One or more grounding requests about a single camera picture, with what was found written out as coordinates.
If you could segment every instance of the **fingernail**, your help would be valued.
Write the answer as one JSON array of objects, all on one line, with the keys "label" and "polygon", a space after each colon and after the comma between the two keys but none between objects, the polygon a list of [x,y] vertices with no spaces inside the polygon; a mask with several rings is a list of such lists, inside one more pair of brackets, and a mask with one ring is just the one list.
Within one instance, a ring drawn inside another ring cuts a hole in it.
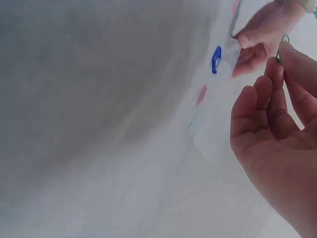
[{"label": "fingernail", "polygon": [[239,37],[239,43],[240,43],[240,46],[243,48],[243,49],[246,49],[249,47],[250,45],[250,40],[248,37],[246,37],[245,35],[242,35]]},{"label": "fingernail", "polygon": [[279,43],[280,47],[288,47],[288,48],[294,48],[290,43],[288,43],[287,41],[281,41]]}]

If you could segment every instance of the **hand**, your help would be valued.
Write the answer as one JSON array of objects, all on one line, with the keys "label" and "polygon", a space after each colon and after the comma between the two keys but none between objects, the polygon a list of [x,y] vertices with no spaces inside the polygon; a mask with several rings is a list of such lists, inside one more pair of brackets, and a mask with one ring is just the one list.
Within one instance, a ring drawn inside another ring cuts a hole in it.
[{"label": "hand", "polygon": [[[245,87],[231,118],[231,148],[250,181],[303,237],[317,237],[317,62],[280,44],[283,67]],[[283,77],[305,129],[287,112]]]},{"label": "hand", "polygon": [[295,0],[275,0],[259,10],[235,38],[242,47],[233,77],[251,73],[276,54],[282,36],[305,14]]}]

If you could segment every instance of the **pink mark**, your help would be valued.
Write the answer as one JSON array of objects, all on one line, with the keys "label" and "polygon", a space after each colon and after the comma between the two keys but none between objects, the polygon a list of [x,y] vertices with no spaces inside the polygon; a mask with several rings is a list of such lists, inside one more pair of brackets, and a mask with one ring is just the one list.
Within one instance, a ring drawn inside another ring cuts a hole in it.
[{"label": "pink mark", "polygon": [[203,88],[202,88],[202,90],[200,91],[199,97],[198,97],[198,99],[197,99],[196,107],[199,106],[200,103],[203,102],[203,100],[204,100],[206,94],[207,94],[207,86],[204,85]]},{"label": "pink mark", "polygon": [[238,8],[239,0],[235,0],[232,13],[235,14]]}]

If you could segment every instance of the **blue clip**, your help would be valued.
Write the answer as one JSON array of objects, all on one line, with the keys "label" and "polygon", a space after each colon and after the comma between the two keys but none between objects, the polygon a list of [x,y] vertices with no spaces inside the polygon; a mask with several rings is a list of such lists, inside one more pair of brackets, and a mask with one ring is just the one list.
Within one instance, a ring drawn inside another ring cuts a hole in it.
[{"label": "blue clip", "polygon": [[218,46],[216,51],[213,54],[213,57],[211,60],[211,71],[213,74],[217,74],[217,67],[221,60],[221,51],[222,51],[221,47]]}]

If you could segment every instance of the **sleeve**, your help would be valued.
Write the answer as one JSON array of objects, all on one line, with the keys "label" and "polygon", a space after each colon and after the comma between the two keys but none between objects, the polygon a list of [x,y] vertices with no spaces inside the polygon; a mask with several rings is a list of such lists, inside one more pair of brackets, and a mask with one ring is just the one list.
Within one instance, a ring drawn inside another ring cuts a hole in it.
[{"label": "sleeve", "polygon": [[313,13],[315,9],[316,0],[296,0],[299,2],[307,12]]}]

